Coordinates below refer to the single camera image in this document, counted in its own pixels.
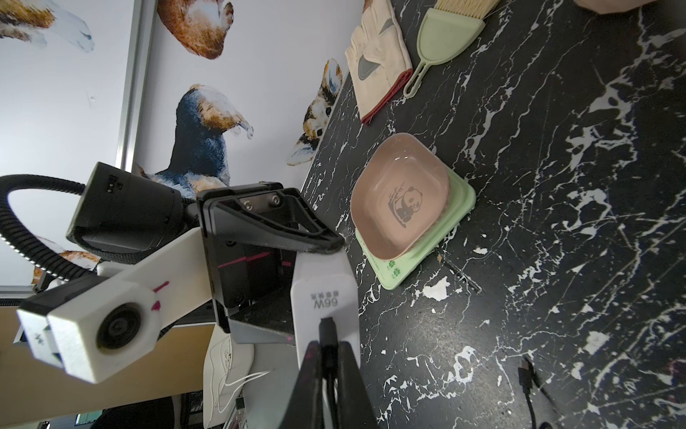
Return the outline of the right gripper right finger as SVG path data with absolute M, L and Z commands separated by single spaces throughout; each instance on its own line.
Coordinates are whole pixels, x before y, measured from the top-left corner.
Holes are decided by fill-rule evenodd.
M 377 428 L 377 420 L 351 345 L 338 344 L 335 370 L 338 428 Z

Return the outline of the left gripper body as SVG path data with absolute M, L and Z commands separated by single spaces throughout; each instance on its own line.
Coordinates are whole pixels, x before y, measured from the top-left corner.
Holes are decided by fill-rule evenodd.
M 293 343 L 296 257 L 330 255 L 343 237 L 278 182 L 203 191 L 197 204 L 218 327 L 236 343 Z

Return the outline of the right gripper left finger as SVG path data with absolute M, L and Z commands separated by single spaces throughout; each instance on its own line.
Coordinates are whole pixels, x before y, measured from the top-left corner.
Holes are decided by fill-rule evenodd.
M 318 341 L 311 341 L 279 428 L 323 427 L 323 352 Z

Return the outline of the white USB charger adapter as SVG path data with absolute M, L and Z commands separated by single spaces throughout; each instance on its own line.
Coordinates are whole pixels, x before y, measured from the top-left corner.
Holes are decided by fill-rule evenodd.
M 350 344 L 361 362 L 358 285 L 348 255 L 299 253 L 290 289 L 298 362 L 307 346 L 319 339 L 319 324 L 332 318 L 340 341 Z

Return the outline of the green electronic scale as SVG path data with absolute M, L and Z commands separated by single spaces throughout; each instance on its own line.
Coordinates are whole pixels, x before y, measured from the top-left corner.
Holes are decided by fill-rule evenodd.
M 476 195 L 473 187 L 451 169 L 447 170 L 450 182 L 448 205 L 441 218 L 430 228 L 409 252 L 396 259 L 385 261 L 374 257 L 359 232 L 357 241 L 368 264 L 373 268 L 381 286 L 392 291 L 407 279 L 419 264 L 432 253 L 450 232 L 473 210 Z

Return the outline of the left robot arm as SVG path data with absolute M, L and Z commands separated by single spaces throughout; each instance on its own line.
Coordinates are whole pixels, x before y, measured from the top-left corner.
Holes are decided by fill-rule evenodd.
M 137 264 L 185 232 L 199 230 L 215 321 L 225 331 L 246 324 L 292 334 L 285 291 L 296 255 L 330 255 L 344 244 L 297 189 L 278 182 L 209 189 L 184 198 L 176 189 L 103 163 L 84 184 L 33 174 L 3 176 L 2 239 L 35 267 L 65 281 L 87 272 L 48 248 L 16 216 L 9 197 L 25 189 L 77 195 L 67 238 L 108 262 Z

